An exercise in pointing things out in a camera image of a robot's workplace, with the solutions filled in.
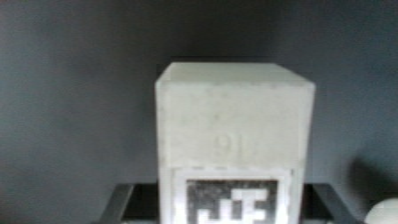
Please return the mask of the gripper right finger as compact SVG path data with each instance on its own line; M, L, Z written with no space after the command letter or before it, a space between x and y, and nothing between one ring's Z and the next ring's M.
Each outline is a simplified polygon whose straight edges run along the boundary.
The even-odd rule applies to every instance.
M328 184L303 185L301 224L362 224Z

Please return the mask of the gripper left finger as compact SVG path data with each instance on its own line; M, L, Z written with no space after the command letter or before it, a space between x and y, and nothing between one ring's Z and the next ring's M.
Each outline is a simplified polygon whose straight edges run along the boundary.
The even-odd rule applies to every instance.
M99 220L92 224L157 224L157 218L157 184L118 184Z

